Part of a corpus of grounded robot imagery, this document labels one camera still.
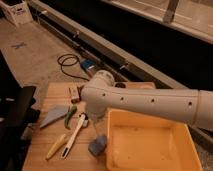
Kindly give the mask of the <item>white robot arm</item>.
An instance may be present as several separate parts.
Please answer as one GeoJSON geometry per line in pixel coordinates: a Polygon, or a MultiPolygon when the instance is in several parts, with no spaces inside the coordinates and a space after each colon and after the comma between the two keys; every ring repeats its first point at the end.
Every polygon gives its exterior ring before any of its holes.
{"type": "Polygon", "coordinates": [[[82,88],[81,99],[98,134],[105,134],[108,108],[160,117],[213,132],[213,91],[115,87],[113,75],[99,70],[82,88]]]}

